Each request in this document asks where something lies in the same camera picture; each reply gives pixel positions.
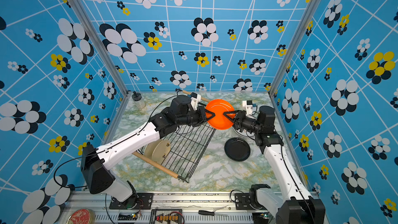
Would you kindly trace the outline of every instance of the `orange plate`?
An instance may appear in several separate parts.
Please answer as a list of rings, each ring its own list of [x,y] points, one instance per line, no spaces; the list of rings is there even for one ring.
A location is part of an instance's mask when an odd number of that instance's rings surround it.
[[[223,115],[224,112],[234,111],[234,107],[229,102],[215,99],[207,104],[206,109],[216,114],[216,116],[209,120],[208,123],[217,130],[226,130],[234,125]],[[235,117],[235,114],[228,114],[228,116],[233,118]],[[211,117],[211,114],[206,113],[206,117]]]

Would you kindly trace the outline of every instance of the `beige plate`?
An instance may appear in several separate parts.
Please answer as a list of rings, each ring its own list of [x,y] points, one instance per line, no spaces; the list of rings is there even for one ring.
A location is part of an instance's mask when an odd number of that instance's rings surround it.
[[[152,161],[162,164],[163,160],[170,152],[170,142],[168,140],[157,140],[149,143],[144,151],[144,156]]]

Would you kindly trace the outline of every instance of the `red wire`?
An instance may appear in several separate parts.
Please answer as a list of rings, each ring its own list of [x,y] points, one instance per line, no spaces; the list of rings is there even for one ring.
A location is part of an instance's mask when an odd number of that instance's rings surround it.
[[[185,223],[185,219],[184,219],[184,216],[182,215],[182,213],[177,212],[177,211],[174,211],[174,212],[171,212],[171,214],[179,214],[179,215],[181,215],[181,217],[182,217],[182,224]]]

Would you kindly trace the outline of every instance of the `circuit board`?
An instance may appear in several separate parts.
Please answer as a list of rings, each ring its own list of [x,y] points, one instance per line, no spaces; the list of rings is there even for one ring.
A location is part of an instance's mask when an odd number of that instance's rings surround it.
[[[152,209],[150,215],[150,224],[181,224],[182,218],[180,214],[182,209]]]

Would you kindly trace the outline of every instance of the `black plate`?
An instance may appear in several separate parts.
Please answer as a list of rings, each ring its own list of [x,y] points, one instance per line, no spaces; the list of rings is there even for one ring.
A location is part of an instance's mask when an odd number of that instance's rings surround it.
[[[250,146],[241,138],[230,138],[224,145],[225,154],[234,161],[242,162],[250,157]]]

